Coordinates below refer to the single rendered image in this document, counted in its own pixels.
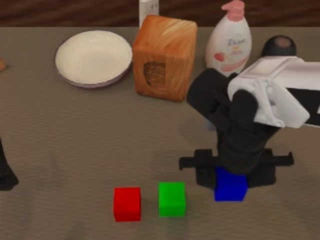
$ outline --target dove bottle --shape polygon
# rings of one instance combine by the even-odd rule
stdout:
[[[233,0],[221,7],[226,15],[214,28],[206,46],[205,63],[224,76],[240,73],[251,53],[252,37],[245,19],[245,3]]]

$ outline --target table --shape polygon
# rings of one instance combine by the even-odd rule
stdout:
[[[320,234],[320,129],[283,129],[269,143],[293,151],[277,184],[243,203],[215,203],[178,159],[213,148],[214,132],[190,106],[139,96],[132,73],[108,88],[65,82],[54,54],[88,27],[0,28],[0,136],[20,184],[0,192],[2,240],[315,240]],[[137,28],[100,28],[133,42]],[[211,28],[200,28],[193,78],[204,70]],[[253,28],[252,61],[267,38],[285,34],[306,61],[320,61],[320,28]],[[157,185],[183,181],[187,216],[159,218]],[[113,188],[140,186],[142,222],[115,223]]]

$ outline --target white plate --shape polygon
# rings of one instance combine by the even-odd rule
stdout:
[[[121,36],[103,30],[81,32],[57,50],[55,65],[71,84],[105,87],[118,81],[132,62],[132,48]]]

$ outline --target pump nozzle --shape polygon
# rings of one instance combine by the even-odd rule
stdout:
[[[232,0],[221,9],[227,11],[226,16],[230,21],[239,22],[245,17],[245,3],[241,0]]]

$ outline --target blue block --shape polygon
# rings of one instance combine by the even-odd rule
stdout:
[[[242,202],[248,191],[247,176],[234,175],[217,167],[214,200],[216,202]]]

